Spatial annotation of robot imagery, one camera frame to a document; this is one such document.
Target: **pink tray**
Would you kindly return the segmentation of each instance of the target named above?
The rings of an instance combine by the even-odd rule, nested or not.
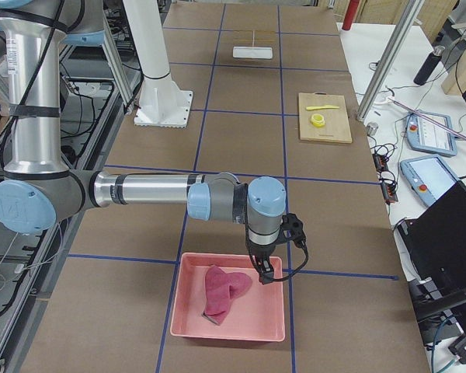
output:
[[[282,276],[281,259],[271,256],[275,277]],[[205,273],[215,264],[224,272],[243,272],[252,287],[231,304],[220,326],[202,316],[205,307]],[[259,283],[259,275],[246,255],[184,253],[172,310],[171,334],[220,340],[281,342],[285,339],[283,283]]]

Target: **blue joint cap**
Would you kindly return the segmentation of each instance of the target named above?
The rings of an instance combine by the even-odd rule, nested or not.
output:
[[[0,0],[0,8],[2,9],[14,9],[20,8],[21,6],[28,5],[33,0]]]
[[[273,177],[263,176],[249,185],[249,204],[260,214],[273,218],[285,211],[287,192]]]
[[[186,201],[188,215],[194,219],[209,220],[210,217],[210,190],[204,183],[193,184],[188,190]]]
[[[34,235],[55,225],[57,215],[50,200],[24,181],[0,183],[0,222],[11,231]]]

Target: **blue tape line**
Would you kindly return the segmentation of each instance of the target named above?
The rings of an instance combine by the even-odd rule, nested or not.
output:
[[[125,166],[125,165],[105,165],[106,168],[111,169],[144,169],[149,171],[162,171],[169,173],[204,173],[207,175],[214,175],[220,171],[202,171],[202,170],[191,170],[191,169],[163,169],[158,167],[144,167],[144,166]],[[276,179],[285,179],[285,176],[279,175],[258,175],[254,173],[235,173],[236,176],[244,177],[261,177],[261,176],[271,176]],[[359,180],[338,180],[338,179],[322,179],[317,177],[299,177],[299,176],[287,176],[287,180],[300,180],[300,181],[317,181],[322,183],[347,183],[347,184],[363,184],[363,185],[380,185],[379,182],[374,181],[359,181]]]
[[[223,26],[223,21],[224,21],[224,14],[226,13],[226,5],[223,5],[223,14],[221,15],[221,24],[220,28]],[[216,62],[217,58],[217,49],[219,47],[219,38],[221,36],[221,31],[219,31],[217,35],[217,43],[216,43],[216,52],[214,54],[214,63]],[[214,75],[214,66],[212,67],[212,71],[210,72],[210,81],[209,81],[209,89],[207,90],[207,98],[206,98],[206,103],[205,103],[205,108],[207,108],[207,105],[209,103],[209,97],[210,97],[210,87],[212,86],[212,78]],[[203,115],[202,118],[202,127],[200,129],[200,137],[199,137],[199,143],[196,147],[196,155],[195,155],[195,162],[193,164],[193,169],[196,169],[196,164],[198,162],[199,154],[200,154],[200,145],[202,141],[202,134],[203,134],[203,126],[205,124],[205,117],[206,114]],[[186,220],[187,220],[188,214],[185,212],[185,215],[183,217],[183,226],[181,229],[181,235],[179,237],[179,245],[178,245],[178,253],[176,254],[176,262],[179,262],[181,258],[181,250],[183,247],[183,240],[185,237],[185,230],[186,230]],[[177,275],[178,275],[178,265],[175,265],[174,273],[172,275],[172,284],[171,284],[171,291],[169,292],[169,299],[168,299],[168,307],[165,313],[165,320],[164,320],[164,326],[162,328],[162,336],[161,336],[161,345],[159,347],[158,351],[158,358],[157,358],[157,364],[155,366],[155,373],[159,373],[161,371],[161,364],[162,364],[162,355],[164,354],[164,346],[165,346],[165,336],[167,333],[168,329],[168,324],[169,324],[169,315],[171,314],[171,304],[172,304],[172,295],[174,294],[174,289],[176,286],[176,280],[177,280]]]
[[[158,357],[157,357],[157,364],[155,365],[155,373],[159,373],[161,371],[162,355],[164,354],[164,346],[165,346],[165,336],[168,331],[169,316],[171,315],[172,296],[174,295],[174,289],[176,287],[176,282],[177,282],[177,277],[178,277],[179,265],[177,263],[179,263],[179,260],[181,258],[181,250],[183,247],[183,240],[185,238],[187,218],[188,218],[188,214],[185,212],[185,215],[183,216],[183,225],[181,228],[181,234],[179,235],[178,253],[176,254],[176,265],[174,267],[174,272],[172,274],[171,290],[169,291],[168,306],[165,311],[164,326],[162,327],[161,344],[158,349]]]
[[[192,173],[189,169],[161,169],[158,167],[143,167],[143,166],[123,166],[123,165],[105,165],[106,168],[110,169],[143,169],[149,171],[163,171],[168,173]]]
[[[150,258],[133,258],[126,256],[105,256],[105,255],[92,255],[92,254],[68,254],[69,258],[84,258],[84,259],[101,259],[101,260],[119,260],[122,262],[143,262],[143,263],[156,263],[156,264],[174,264],[175,260],[162,260]]]
[[[215,110],[205,109],[206,113],[228,113],[228,114],[248,114],[248,115],[270,115],[273,117],[282,117],[281,113],[262,113],[260,111],[234,111],[234,110]]]
[[[347,272],[331,272],[325,270],[301,270],[300,274],[319,274],[325,276],[340,276],[340,277],[361,277],[361,278],[379,278],[383,280],[398,281],[399,277],[388,274],[354,274]]]
[[[276,6],[277,18],[278,18],[278,33],[281,32],[281,18],[280,18],[280,6]],[[282,45],[281,37],[278,37],[279,43],[279,52],[280,52],[280,93],[281,93],[281,130],[283,138],[283,181],[285,184],[285,190],[287,192],[286,200],[286,209],[287,212],[290,211],[290,204],[288,201],[288,172],[287,172],[287,142],[285,137],[285,97],[283,94],[283,54],[282,54]],[[288,270],[292,270],[292,252],[290,243],[287,244],[287,257],[288,257]],[[288,279],[288,305],[290,313],[290,352],[291,352],[291,363],[292,363],[292,373],[297,373],[297,355],[295,352],[295,320],[294,320],[294,286],[292,283],[292,278]]]
[[[317,177],[298,177],[288,176],[289,180],[301,181],[322,181],[324,183],[346,183],[346,184],[363,184],[363,185],[380,185],[378,181],[359,181],[359,180],[340,180],[340,179],[320,179]]]
[[[209,66],[217,68],[263,68],[268,70],[279,70],[279,67],[276,66],[248,66],[243,64],[203,64],[200,62],[169,62],[169,64],[181,64],[189,66]],[[300,71],[326,71],[326,72],[349,72],[349,70],[340,70],[340,69],[331,69],[331,68],[282,68],[283,70],[300,70]]]
[[[230,30],[230,29],[204,29],[204,28],[194,28],[194,27],[171,27],[171,26],[163,26],[162,29],[164,30],[190,30],[190,31],[223,31],[223,32],[237,32],[238,30]],[[337,33],[287,33],[287,32],[280,32],[278,31],[277,34],[281,35],[306,35],[306,36],[315,36],[315,37],[339,37]]]
[[[199,162],[200,146],[202,145],[203,129],[205,127],[205,120],[207,118],[207,108],[209,107],[210,90],[212,89],[212,81],[214,80],[214,67],[216,65],[217,51],[219,50],[219,40],[221,38],[221,28],[223,26],[225,12],[226,12],[226,5],[224,5],[224,8],[223,8],[223,14],[221,15],[221,24],[219,26],[219,33],[217,33],[216,51],[214,52],[214,60],[212,63],[212,69],[210,70],[209,87],[207,88],[207,97],[205,99],[205,107],[204,107],[204,114],[202,117],[202,124],[200,125],[199,143],[198,143],[198,146],[196,147],[195,161],[193,162],[193,170],[196,170],[196,165]]]

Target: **monitor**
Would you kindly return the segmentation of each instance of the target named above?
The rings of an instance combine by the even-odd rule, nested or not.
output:
[[[466,288],[466,186],[457,181],[409,227],[408,250],[421,278],[442,295]],[[452,309],[466,334],[466,304]]]

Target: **white pillar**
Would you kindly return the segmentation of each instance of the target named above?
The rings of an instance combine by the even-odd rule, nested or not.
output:
[[[123,0],[144,73],[140,109],[134,123],[141,126],[186,127],[193,93],[172,80],[156,0]]]

